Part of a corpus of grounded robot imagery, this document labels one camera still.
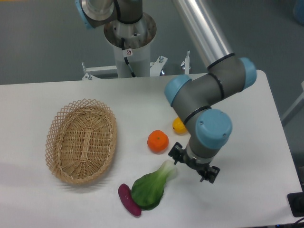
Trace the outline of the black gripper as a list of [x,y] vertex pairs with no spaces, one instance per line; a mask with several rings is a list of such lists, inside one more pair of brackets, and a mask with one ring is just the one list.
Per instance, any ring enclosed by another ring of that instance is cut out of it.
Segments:
[[176,142],[169,151],[168,155],[174,160],[174,165],[178,162],[186,164],[201,176],[200,182],[208,181],[214,183],[220,168],[216,166],[210,167],[210,159],[196,156],[191,149],[183,149],[179,142]]

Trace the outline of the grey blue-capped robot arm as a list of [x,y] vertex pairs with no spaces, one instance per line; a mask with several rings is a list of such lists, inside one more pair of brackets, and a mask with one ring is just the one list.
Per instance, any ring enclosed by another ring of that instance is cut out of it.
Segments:
[[[144,13],[142,1],[77,0],[75,4],[86,27],[104,27],[119,78],[152,76],[150,44],[156,24]],[[176,143],[169,155],[196,170],[202,180],[214,182],[219,168],[210,163],[228,141],[232,123],[213,105],[252,86],[257,71],[248,58],[235,56],[206,1],[175,0],[173,5],[208,73],[192,80],[185,72],[165,87],[170,106],[190,133],[187,146]]]

